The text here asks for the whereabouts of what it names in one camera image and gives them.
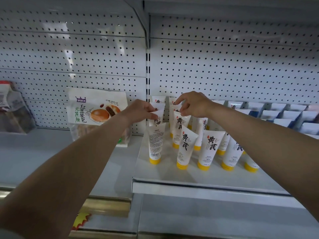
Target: brand logo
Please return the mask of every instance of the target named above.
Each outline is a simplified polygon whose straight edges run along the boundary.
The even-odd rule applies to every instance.
[[[80,98],[75,97],[75,98],[77,99],[77,102],[86,103],[86,97],[84,97],[84,98],[82,98],[82,97],[80,97]]]

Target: left hand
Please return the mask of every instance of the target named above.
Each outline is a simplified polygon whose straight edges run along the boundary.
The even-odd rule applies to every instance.
[[[118,115],[124,116],[126,121],[128,122],[128,125],[131,125],[144,119],[156,120],[158,116],[151,113],[154,111],[154,107],[152,107],[149,102],[136,99],[122,112],[118,113]]]

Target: perforated metal panel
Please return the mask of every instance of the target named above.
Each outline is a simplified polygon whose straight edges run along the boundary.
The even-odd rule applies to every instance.
[[[151,16],[150,93],[317,103],[318,33],[294,24]]]
[[[38,126],[69,128],[66,87],[125,91],[129,103],[146,99],[146,43],[137,17],[98,6],[83,11],[81,3],[87,4],[0,12],[0,78],[22,93]],[[133,134],[145,125],[132,125]]]

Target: bread package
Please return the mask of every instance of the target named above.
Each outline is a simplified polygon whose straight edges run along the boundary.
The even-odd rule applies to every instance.
[[[21,93],[11,86],[0,80],[0,132],[26,134],[35,128],[35,122]]]
[[[125,92],[99,89],[67,88],[69,102],[66,107],[73,140],[89,133],[127,107]],[[131,136],[126,128],[117,147],[127,147]]]

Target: yellow cap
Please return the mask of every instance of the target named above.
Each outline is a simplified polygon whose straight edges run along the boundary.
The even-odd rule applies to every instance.
[[[159,164],[160,163],[160,159],[154,160],[150,158],[150,163],[151,164]]]
[[[179,144],[173,143],[173,148],[179,149]]]
[[[226,164],[224,164],[224,162],[221,162],[221,167],[227,171],[233,171],[234,167],[230,167]]]
[[[194,146],[194,150],[196,150],[196,151],[200,151],[200,146]]]
[[[217,153],[218,155],[224,155],[225,152],[226,152],[226,151],[222,151],[222,150],[217,149],[217,152],[216,152],[216,153]]]
[[[245,164],[244,164],[244,167],[245,167],[245,169],[246,169],[247,171],[252,172],[252,173],[257,172],[257,170],[258,170],[258,169],[256,169],[256,168],[253,168],[253,167],[249,166],[246,162],[245,162]]]
[[[203,166],[203,165],[200,164],[199,161],[197,161],[197,166],[198,166],[201,170],[204,170],[204,171],[209,170],[209,166]]]
[[[187,169],[187,167],[188,167],[188,165],[181,165],[181,164],[179,164],[178,162],[176,163],[176,165],[177,165],[177,167],[178,167],[179,169],[182,169],[182,170],[185,170],[185,169]]]

